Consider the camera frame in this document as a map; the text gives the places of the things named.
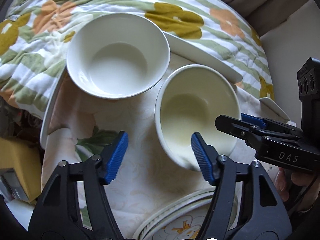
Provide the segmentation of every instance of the yellow flower pattern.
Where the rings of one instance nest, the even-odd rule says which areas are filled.
[[[69,41],[71,41],[72,37],[76,34],[75,31],[72,31],[71,33],[67,34],[64,39],[63,39],[63,42],[64,43],[67,43]]]
[[[154,22],[165,32],[174,32],[184,39],[200,39],[201,26],[204,21],[194,12],[184,11],[181,7],[170,3],[154,4],[154,11],[147,11],[145,17]]]
[[[239,20],[229,10],[225,9],[210,9],[210,15],[220,21],[220,28],[231,36],[238,35],[244,39],[244,33],[239,27]]]
[[[261,41],[260,41],[260,37],[259,37],[259,35],[257,34],[256,30],[255,30],[254,28],[252,28],[251,26],[250,26],[250,28],[251,28],[251,35],[252,35],[252,38],[253,38],[254,42],[255,42],[259,47],[262,47],[262,43],[261,43]]]
[[[19,36],[19,27],[28,23],[30,15],[30,13],[27,13],[20,16],[16,21],[7,19],[0,23],[0,56],[16,43]]]
[[[260,98],[269,97],[272,100],[275,100],[275,95],[273,93],[273,85],[267,84],[262,76],[259,76],[259,79],[261,84]]]

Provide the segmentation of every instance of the brown cloth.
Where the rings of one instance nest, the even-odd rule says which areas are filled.
[[[259,36],[277,27],[309,0],[222,0],[236,10]]]

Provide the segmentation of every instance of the white wall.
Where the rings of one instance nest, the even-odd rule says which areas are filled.
[[[261,41],[268,59],[275,101],[300,127],[297,71],[309,57],[320,59],[320,10],[314,0],[262,36]]]

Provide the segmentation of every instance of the cream-colored bowl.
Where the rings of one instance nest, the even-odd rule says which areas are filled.
[[[153,87],[169,60],[168,41],[157,25],[137,15],[114,13],[76,33],[68,48],[67,69],[83,91],[120,99]]]
[[[237,139],[218,131],[216,118],[241,119],[239,102],[230,83],[216,70],[187,65],[162,85],[155,107],[156,131],[167,155],[183,168],[200,171],[191,148],[191,135],[200,132],[219,154],[229,156]]]

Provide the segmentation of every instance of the bowl rim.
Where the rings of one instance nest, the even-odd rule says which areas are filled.
[[[138,92],[135,92],[135,93],[131,93],[131,94],[128,94],[128,95],[125,95],[125,96],[117,96],[117,97],[108,97],[108,96],[102,96],[102,95],[98,95],[96,93],[93,93],[93,92],[90,92],[89,90],[87,90],[86,88],[82,87],[81,84],[79,84],[78,82],[76,82],[75,80],[75,72],[72,73],[70,71],[70,57],[71,57],[71,52],[70,52],[70,48],[71,46],[73,46],[73,44],[75,43],[75,40],[74,39],[75,37],[79,36],[81,33],[81,31],[83,31],[83,29],[90,23],[92,23],[93,21],[96,21],[100,18],[110,18],[110,17],[118,17],[118,16],[125,16],[125,17],[139,17],[140,19],[143,19],[145,20],[146,22],[149,22],[150,24],[152,24],[154,27],[156,27],[160,32],[161,32],[161,36],[164,38],[164,41],[165,41],[165,44],[166,44],[166,50],[167,50],[167,62],[164,64],[166,65],[166,67],[163,69],[163,71],[161,72],[161,74],[158,76],[158,78],[156,79],[155,82],[151,83],[150,85],[146,86],[143,90],[139,90]],[[109,14],[106,14],[106,15],[102,15],[102,16],[99,16],[97,18],[94,18],[92,19],[91,21],[87,22],[84,26],[81,27],[81,29],[79,31],[76,32],[76,34],[74,35],[73,39],[71,39],[71,42],[68,46],[68,49],[67,49],[67,54],[66,54],[66,66],[67,66],[67,71],[68,71],[68,74],[71,78],[71,80],[74,82],[74,84],[76,84],[76,86],[78,88],[80,88],[82,91],[86,92],[87,94],[89,95],[92,95],[94,97],[97,97],[97,98],[103,98],[103,99],[110,99],[110,100],[118,100],[118,99],[124,99],[124,98],[131,98],[131,97],[134,97],[136,95],[139,95],[139,94],[142,94],[144,92],[146,92],[147,90],[151,89],[152,87],[154,87],[156,84],[158,84],[158,82],[163,78],[164,74],[166,73],[168,67],[169,67],[169,63],[170,63],[170,46],[169,46],[169,42],[166,38],[166,36],[164,35],[164,32],[152,21],[150,21],[149,19],[143,17],[143,16],[140,16],[140,15],[137,15],[137,14],[134,14],[134,13],[109,13]]]
[[[165,142],[165,139],[164,139],[164,136],[163,136],[163,133],[162,133],[162,128],[161,128],[161,120],[160,120],[160,109],[161,109],[161,103],[162,103],[162,98],[163,98],[163,95],[164,95],[164,92],[167,88],[167,86],[169,85],[169,83],[171,82],[171,80],[176,76],[178,75],[180,72],[183,72],[187,69],[190,69],[190,68],[202,68],[202,69],[207,69],[213,73],[215,73],[216,75],[218,75],[226,84],[227,86],[230,88],[231,90],[231,93],[233,94],[234,96],[234,99],[236,101],[236,106],[237,106],[237,109],[238,109],[238,119],[241,120],[241,109],[240,109],[240,105],[239,105],[239,100],[238,100],[238,97],[236,96],[236,92],[234,90],[234,88],[231,86],[231,84],[229,83],[229,81],[221,74],[219,73],[218,71],[216,71],[215,69],[211,68],[211,67],[208,67],[208,66],[205,66],[205,65],[200,65],[200,64],[190,64],[190,65],[185,65],[185,66],[182,66],[178,69],[176,69],[174,72],[172,72],[168,77],[167,79],[164,81],[164,83],[162,84],[161,88],[160,88],[160,91],[158,93],[158,96],[157,96],[157,99],[156,99],[156,106],[155,106],[155,126],[156,126],[156,132],[157,132],[157,135],[158,135],[158,138],[159,138],[159,141],[160,141],[160,144],[162,146],[162,148],[164,149],[164,151],[166,152],[166,154],[169,156],[169,158],[175,162],[177,165],[179,165],[180,167],[182,168],[185,168],[187,170],[193,170],[193,171],[200,171],[199,167],[188,167],[185,165],[185,162],[181,159],[181,158],[178,158],[176,154],[174,154],[168,147],[167,143]],[[236,142],[237,142],[237,138],[234,137],[234,140],[232,142],[233,144],[233,147],[232,147],[232,150],[231,152],[233,151],[233,149],[235,148],[236,146]]]

